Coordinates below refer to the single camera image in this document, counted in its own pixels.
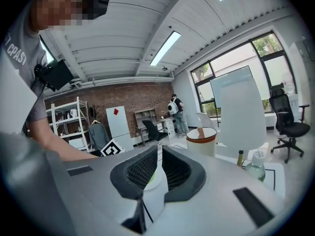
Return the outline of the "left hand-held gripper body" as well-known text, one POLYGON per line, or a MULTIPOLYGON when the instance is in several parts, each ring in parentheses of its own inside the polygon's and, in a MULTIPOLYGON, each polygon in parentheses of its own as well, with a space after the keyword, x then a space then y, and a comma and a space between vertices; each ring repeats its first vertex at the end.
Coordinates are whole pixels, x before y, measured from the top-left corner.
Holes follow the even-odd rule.
POLYGON ((103 156, 115 155, 125 152, 126 149, 123 148, 116 140, 112 139, 109 141, 101 150, 103 156))

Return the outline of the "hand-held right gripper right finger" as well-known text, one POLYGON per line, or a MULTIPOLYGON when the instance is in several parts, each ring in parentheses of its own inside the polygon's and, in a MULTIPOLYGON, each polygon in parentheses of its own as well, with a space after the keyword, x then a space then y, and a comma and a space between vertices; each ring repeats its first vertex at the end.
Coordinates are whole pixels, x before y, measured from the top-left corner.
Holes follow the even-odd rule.
POLYGON ((169 146, 162 147, 162 168, 168 186, 166 203, 190 200, 206 182, 206 171, 200 163, 169 146))

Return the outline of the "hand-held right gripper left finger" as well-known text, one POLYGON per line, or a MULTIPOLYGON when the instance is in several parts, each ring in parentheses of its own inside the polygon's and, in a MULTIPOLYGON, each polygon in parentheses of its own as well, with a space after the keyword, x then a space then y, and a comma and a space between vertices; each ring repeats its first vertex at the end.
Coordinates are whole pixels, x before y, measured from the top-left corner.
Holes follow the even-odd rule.
POLYGON ((141 199, 157 169, 157 161, 158 148, 152 146, 116 165, 110 173, 110 180, 122 197, 141 199))

